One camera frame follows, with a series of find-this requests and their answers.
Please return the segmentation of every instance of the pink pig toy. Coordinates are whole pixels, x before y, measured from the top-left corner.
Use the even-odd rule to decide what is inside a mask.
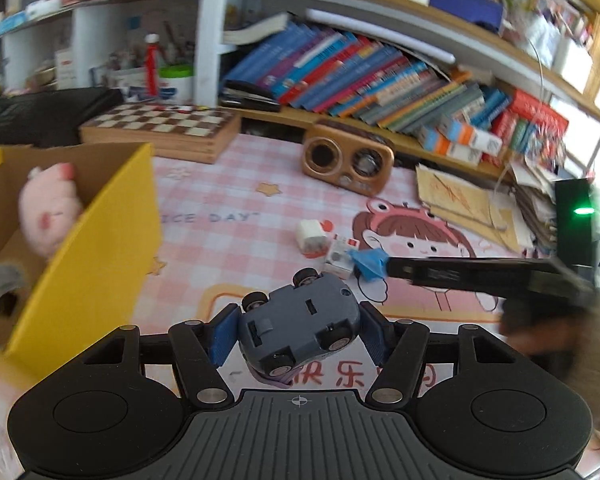
[[[34,168],[20,191],[20,226],[31,250],[51,257],[82,213],[74,166],[67,162],[47,170]]]

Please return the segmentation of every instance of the green light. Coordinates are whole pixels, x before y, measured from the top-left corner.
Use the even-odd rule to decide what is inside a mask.
[[[596,210],[593,209],[592,207],[579,207],[577,208],[574,213],[576,213],[576,215],[593,215],[593,213],[595,213]]]

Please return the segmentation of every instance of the toy car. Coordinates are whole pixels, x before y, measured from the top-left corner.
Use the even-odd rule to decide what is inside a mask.
[[[302,269],[292,281],[269,297],[251,292],[242,299],[240,350],[266,378],[341,350],[360,329],[358,302],[338,277]]]

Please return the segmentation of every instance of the black wheel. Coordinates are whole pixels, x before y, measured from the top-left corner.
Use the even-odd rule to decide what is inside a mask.
[[[303,286],[313,283],[318,278],[320,278],[318,271],[311,267],[307,267],[306,269],[298,270],[291,281],[294,286]]]
[[[261,306],[269,301],[264,292],[250,292],[242,298],[242,309],[245,312],[253,310],[257,306]]]
[[[318,334],[318,341],[323,350],[335,352],[351,343],[353,334],[348,326],[328,328]]]
[[[269,377],[280,377],[289,373],[294,364],[294,360],[287,354],[273,354],[262,363],[264,373]]]

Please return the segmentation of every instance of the chessboard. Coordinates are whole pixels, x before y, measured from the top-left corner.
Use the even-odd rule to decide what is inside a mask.
[[[240,131],[240,116],[215,108],[129,103],[80,127],[82,142],[150,142],[158,156],[213,164]]]

